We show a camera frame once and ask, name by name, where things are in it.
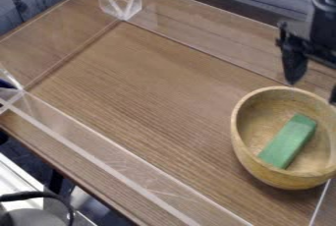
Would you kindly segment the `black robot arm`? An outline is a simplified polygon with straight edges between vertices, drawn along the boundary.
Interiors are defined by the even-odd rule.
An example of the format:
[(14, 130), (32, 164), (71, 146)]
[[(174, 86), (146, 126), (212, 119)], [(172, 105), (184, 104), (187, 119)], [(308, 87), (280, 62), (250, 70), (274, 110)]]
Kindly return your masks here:
[(295, 85), (307, 72), (308, 60), (336, 69), (336, 0), (311, 0), (312, 11), (304, 22), (280, 21), (286, 80)]

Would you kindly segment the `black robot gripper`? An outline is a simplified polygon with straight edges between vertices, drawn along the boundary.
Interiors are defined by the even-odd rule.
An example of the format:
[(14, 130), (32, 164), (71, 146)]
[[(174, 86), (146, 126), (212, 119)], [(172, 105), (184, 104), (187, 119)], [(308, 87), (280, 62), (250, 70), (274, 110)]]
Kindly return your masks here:
[[(287, 82), (295, 85), (307, 71), (308, 59), (336, 68), (336, 0), (311, 0), (304, 21), (280, 21), (276, 45), (283, 51)], [(330, 95), (336, 104), (336, 85)]]

